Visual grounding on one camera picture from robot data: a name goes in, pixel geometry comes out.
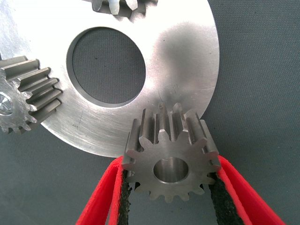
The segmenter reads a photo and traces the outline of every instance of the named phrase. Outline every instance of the small pinion gear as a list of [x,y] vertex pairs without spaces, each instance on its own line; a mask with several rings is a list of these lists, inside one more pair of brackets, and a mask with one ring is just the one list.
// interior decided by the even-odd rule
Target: small pinion gear
[[32,130],[53,113],[61,91],[48,78],[50,68],[25,56],[0,60],[0,126],[4,133]]
[[92,0],[92,8],[95,12],[126,17],[130,17],[135,10],[140,13],[146,11],[145,0]]
[[166,202],[203,194],[202,184],[213,184],[210,173],[220,169],[205,122],[194,110],[183,113],[178,103],[169,113],[160,103],[158,113],[145,109],[142,120],[134,120],[122,165],[136,191],[149,191],[151,199],[163,195]]

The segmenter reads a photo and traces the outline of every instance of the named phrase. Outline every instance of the gray fabric background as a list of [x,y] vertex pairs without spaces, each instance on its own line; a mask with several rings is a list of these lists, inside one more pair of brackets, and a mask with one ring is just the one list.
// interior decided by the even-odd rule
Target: gray fabric background
[[[300,2],[210,0],[220,73],[203,118],[223,156],[287,223],[300,224]],[[0,224],[74,224],[113,160],[43,127],[0,134]],[[130,225],[216,224],[210,195],[189,202],[130,197]]]

